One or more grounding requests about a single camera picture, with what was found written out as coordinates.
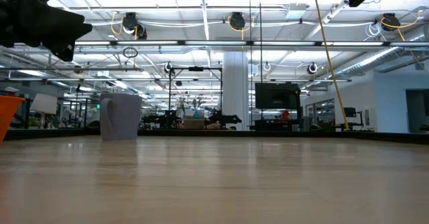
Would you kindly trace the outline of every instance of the cable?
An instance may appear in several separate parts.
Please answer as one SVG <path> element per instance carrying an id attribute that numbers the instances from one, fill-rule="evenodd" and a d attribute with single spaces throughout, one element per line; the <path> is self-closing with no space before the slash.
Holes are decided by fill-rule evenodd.
<path id="1" fill-rule="evenodd" d="M 332 79 L 334 80 L 334 85 L 335 85 L 335 91 L 336 91 L 336 94 L 338 95 L 338 100 L 340 102 L 341 111 L 343 112 L 343 119 L 344 119 L 344 123 L 346 125 L 346 130 L 349 130 L 349 123 L 347 122 L 346 113 L 344 111 L 343 100 L 341 99 L 341 94 L 340 94 L 340 91 L 338 88 L 338 84 L 336 83 L 334 68 L 332 67 L 332 62 L 331 62 L 330 56 L 329 56 L 328 44 L 326 43 L 326 36 L 325 36 L 325 32 L 324 32 L 324 26 L 322 23 L 322 16 L 320 14 L 319 2 L 318 2 L 318 0 L 315 0 L 315 2 L 316 2 L 317 14 L 318 14 L 318 18 L 319 18 L 320 29 L 322 31 L 324 49 L 326 51 L 326 57 L 328 58 L 330 73 L 332 74 Z"/>
<path id="2" fill-rule="evenodd" d="M 122 17 L 122 19 L 121 19 L 121 29 L 119 30 L 119 33 L 118 33 L 118 32 L 116 32 L 116 31 L 115 31 L 115 29 L 113 29 L 113 21 L 115 20 L 115 15 L 116 15 L 116 12 L 113 12 L 113 15 L 112 15 L 112 24 L 111 24 L 110 28 L 112 29 L 112 32 L 113 32 L 115 35 L 119 36 L 119 35 L 122 33 L 123 17 Z"/>
<path id="3" fill-rule="evenodd" d="M 252 25 L 255 23 L 255 18 L 254 17 L 252 17 L 252 24 L 246 29 L 246 30 L 236 30 L 236 29 L 234 29 L 233 28 L 233 26 L 231 26 L 231 16 L 229 16 L 228 17 L 228 25 L 229 25 L 229 27 L 232 29 L 232 30 L 234 30 L 234 31 L 236 31 L 236 32 L 246 32 L 247 30 L 250 30 L 250 28 L 252 28 Z"/>
<path id="4" fill-rule="evenodd" d="M 403 41 L 405 41 L 405 37 L 404 37 L 404 35 L 402 34 L 401 30 L 400 30 L 400 29 L 397 29 L 397 31 L 400 33 L 401 39 L 402 39 Z M 413 53 L 413 51 L 412 51 L 412 50 L 410 50 L 410 49 L 408 49 L 408 50 L 410 51 L 411 55 L 413 55 L 413 58 L 414 58 L 414 60 L 417 62 L 417 64 L 419 64 L 419 65 L 420 65 L 420 67 L 422 67 L 422 69 L 423 69 L 423 70 L 425 70 L 427 73 L 429 73 L 429 70 L 427 70 L 426 68 L 424 68 L 424 65 L 423 65 L 423 64 L 418 60 L 418 57 Z"/>
<path id="5" fill-rule="evenodd" d="M 418 21 L 418 17 L 419 16 L 420 16 L 420 12 L 418 12 L 417 18 L 416 18 L 416 20 L 414 22 L 412 22 L 411 24 L 408 24 L 408 25 L 404 25 L 404 26 L 393 26 L 393 25 L 386 24 L 386 23 L 384 23 L 384 19 L 385 19 L 384 17 L 381 18 L 381 23 L 383 25 L 386 25 L 387 27 L 390 27 L 390 28 L 393 28 L 393 29 L 404 29 L 404 28 L 410 27 L 412 25 L 415 25 L 417 23 L 417 21 Z"/>

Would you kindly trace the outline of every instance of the mug handle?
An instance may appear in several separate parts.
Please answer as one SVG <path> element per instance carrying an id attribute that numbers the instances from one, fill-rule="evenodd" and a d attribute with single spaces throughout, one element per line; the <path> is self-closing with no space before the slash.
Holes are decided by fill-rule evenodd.
<path id="1" fill-rule="evenodd" d="M 113 131 L 112 122 L 110 121 L 109 114 L 107 114 L 109 107 L 111 107 L 113 104 L 112 99 L 103 99 L 101 101 L 101 117 L 105 122 L 107 123 L 107 127 L 109 128 L 109 131 Z"/>

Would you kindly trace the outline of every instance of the fluorescent light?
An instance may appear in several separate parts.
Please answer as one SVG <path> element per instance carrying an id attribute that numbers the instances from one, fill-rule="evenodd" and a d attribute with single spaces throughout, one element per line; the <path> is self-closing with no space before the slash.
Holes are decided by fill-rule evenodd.
<path id="1" fill-rule="evenodd" d="M 429 46 L 429 42 L 392 42 L 390 46 Z"/>
<path id="2" fill-rule="evenodd" d="M 280 114 L 279 111 L 264 111 L 263 113 L 267 113 L 267 114 Z"/>
<path id="3" fill-rule="evenodd" d="M 256 46 L 313 46 L 314 42 L 254 42 Z"/>
<path id="4" fill-rule="evenodd" d="M 69 85 L 67 85 L 67 84 L 64 84 L 64 83 L 62 83 L 62 82 L 55 82 L 57 85 L 60 85 L 61 87 L 70 87 Z"/>
<path id="5" fill-rule="evenodd" d="M 92 91 L 93 89 L 90 87 L 80 87 L 82 91 Z"/>
<path id="6" fill-rule="evenodd" d="M 121 87 L 122 89 L 128 88 L 128 86 L 124 82 L 121 82 L 120 80 L 116 80 L 113 84 L 117 85 L 118 87 Z"/>
<path id="7" fill-rule="evenodd" d="M 114 35 L 108 35 L 110 38 L 113 38 L 113 39 L 115 39 L 115 40 L 118 40 L 118 38 L 116 38 L 116 36 L 114 36 Z"/>
<path id="8" fill-rule="evenodd" d="M 201 104 L 201 106 L 206 106 L 206 107 L 208 107 L 208 106 L 217 106 L 218 105 L 218 103 L 203 103 L 203 104 Z"/>
<path id="9" fill-rule="evenodd" d="M 41 78 L 6 78 L 7 80 L 19 80 L 19 81 L 42 81 Z"/>
<path id="10" fill-rule="evenodd" d="M 318 81 L 318 83 L 321 83 L 321 82 L 334 82 L 334 80 L 317 80 L 317 81 Z M 336 80 L 336 81 L 337 82 L 349 82 L 349 80 Z"/>
<path id="11" fill-rule="evenodd" d="M 212 90 L 212 89 L 172 89 L 172 92 L 182 92 L 182 91 L 187 91 L 187 92 L 220 92 L 221 90 Z"/>
<path id="12" fill-rule="evenodd" d="M 384 42 L 334 42 L 334 46 L 382 46 Z"/>
<path id="13" fill-rule="evenodd" d="M 116 78 L 85 78 L 84 81 L 110 81 L 117 80 Z"/>
<path id="14" fill-rule="evenodd" d="M 35 70 L 18 70 L 20 73 L 29 74 L 32 76 L 45 76 L 45 74 L 35 71 Z"/>
<path id="15" fill-rule="evenodd" d="M 185 41 L 187 45 L 203 45 L 203 46 L 245 46 L 247 42 L 244 41 Z"/>
<path id="16" fill-rule="evenodd" d="M 50 79 L 48 79 L 48 81 L 52 81 L 52 80 L 80 81 L 82 79 L 79 79 L 79 78 L 50 78 Z"/>
<path id="17" fill-rule="evenodd" d="M 126 46 L 157 46 L 157 45 L 176 45 L 177 41 L 146 41 L 146 40 L 126 40 L 126 41 L 118 41 L 118 45 Z"/>
<path id="18" fill-rule="evenodd" d="M 264 79 L 263 81 L 265 82 L 270 82 L 272 80 L 275 81 L 287 81 L 287 82 L 310 82 L 310 80 L 306 80 L 306 79 L 288 79 L 288 78 L 269 78 L 269 79 Z"/>
<path id="19" fill-rule="evenodd" d="M 106 42 L 106 41 L 81 41 L 81 42 L 76 42 L 74 44 L 75 46 L 108 46 L 110 45 L 110 42 Z"/>

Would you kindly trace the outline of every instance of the computer monitor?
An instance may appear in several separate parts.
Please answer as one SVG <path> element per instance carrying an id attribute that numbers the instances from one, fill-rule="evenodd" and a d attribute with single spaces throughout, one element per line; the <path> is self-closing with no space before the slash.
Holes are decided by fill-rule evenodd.
<path id="1" fill-rule="evenodd" d="M 346 114 L 346 117 L 356 117 L 356 108 L 354 107 L 345 107 L 344 112 Z"/>
<path id="2" fill-rule="evenodd" d="M 300 88 L 297 84 L 255 83 L 257 109 L 297 109 Z"/>

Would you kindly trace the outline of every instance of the lamp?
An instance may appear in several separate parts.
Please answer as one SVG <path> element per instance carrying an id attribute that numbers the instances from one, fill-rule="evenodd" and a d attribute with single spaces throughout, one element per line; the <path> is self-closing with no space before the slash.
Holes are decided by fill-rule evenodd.
<path id="1" fill-rule="evenodd" d="M 29 108 L 29 110 L 42 114 L 40 125 L 44 126 L 45 114 L 56 114 L 56 103 L 57 103 L 56 97 L 38 93 L 34 98 L 34 101 L 31 107 Z"/>

